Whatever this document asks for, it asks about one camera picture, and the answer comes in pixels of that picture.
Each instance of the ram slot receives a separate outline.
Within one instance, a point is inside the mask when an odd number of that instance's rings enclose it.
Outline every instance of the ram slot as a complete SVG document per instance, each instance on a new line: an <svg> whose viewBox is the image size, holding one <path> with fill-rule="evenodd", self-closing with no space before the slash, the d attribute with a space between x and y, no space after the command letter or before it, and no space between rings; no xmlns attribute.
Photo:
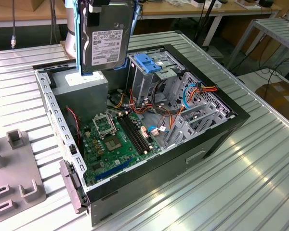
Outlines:
<svg viewBox="0 0 289 231"><path fill-rule="evenodd" d="M123 130L133 143L138 154L142 155L145 151L150 151L148 144L141 137L137 129L134 127L133 123L128 117L122 117L118 119L118 122L122 126Z"/></svg>

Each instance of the hard drive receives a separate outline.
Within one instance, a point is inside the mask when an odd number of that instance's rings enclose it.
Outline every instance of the hard drive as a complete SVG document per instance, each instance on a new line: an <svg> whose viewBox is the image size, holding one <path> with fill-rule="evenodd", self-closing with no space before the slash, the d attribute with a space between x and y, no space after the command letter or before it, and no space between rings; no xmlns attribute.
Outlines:
<svg viewBox="0 0 289 231"><path fill-rule="evenodd" d="M81 1L81 73L121 67L126 62L135 3L132 0Z"/></svg>

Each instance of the motherboard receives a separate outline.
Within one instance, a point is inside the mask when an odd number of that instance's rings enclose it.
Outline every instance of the motherboard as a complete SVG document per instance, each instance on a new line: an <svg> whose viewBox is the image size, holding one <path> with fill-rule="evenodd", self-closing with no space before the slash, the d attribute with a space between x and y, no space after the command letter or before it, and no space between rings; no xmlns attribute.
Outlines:
<svg viewBox="0 0 289 231"><path fill-rule="evenodd" d="M84 161L88 168L84 177L87 185L93 185L161 151L155 138L146 133L136 113L114 118L106 115L108 119L99 119L98 123L94 121L80 128L84 134ZM101 131L113 126L116 133L100 135Z"/></svg>

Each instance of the blue cable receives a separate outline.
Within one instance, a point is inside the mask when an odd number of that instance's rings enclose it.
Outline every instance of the blue cable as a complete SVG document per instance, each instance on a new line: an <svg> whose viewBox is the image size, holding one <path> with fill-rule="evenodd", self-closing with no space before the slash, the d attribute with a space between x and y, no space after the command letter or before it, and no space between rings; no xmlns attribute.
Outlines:
<svg viewBox="0 0 289 231"><path fill-rule="evenodd" d="M148 132L150 132L152 129L155 129L155 128L157 128L157 127L155 127L155 126L150 126L149 128L148 128Z"/></svg>
<svg viewBox="0 0 289 231"><path fill-rule="evenodd" d="M186 90L187 90L189 87L194 87L194 86L196 86L196 84L190 84L190 85L188 85L188 86L184 89L184 91L183 91L183 103L184 103L184 105L185 105L185 107L186 107L187 109L189 109L189 106L187 105L187 102L186 102L186 99L185 99L185 93L186 93Z"/></svg>
<svg viewBox="0 0 289 231"><path fill-rule="evenodd" d="M154 129L154 128L156 128L156 127L154 127L154 126L150 126L149 128L148 128L148 132L150 132L152 129Z"/></svg>

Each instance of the hard drive label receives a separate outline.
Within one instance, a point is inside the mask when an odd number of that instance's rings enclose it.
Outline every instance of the hard drive label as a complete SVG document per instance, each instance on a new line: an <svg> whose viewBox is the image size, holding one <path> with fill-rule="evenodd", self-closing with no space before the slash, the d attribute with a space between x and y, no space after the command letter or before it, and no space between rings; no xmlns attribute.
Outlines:
<svg viewBox="0 0 289 231"><path fill-rule="evenodd" d="M95 31L92 34L92 66L119 60L123 30Z"/></svg>

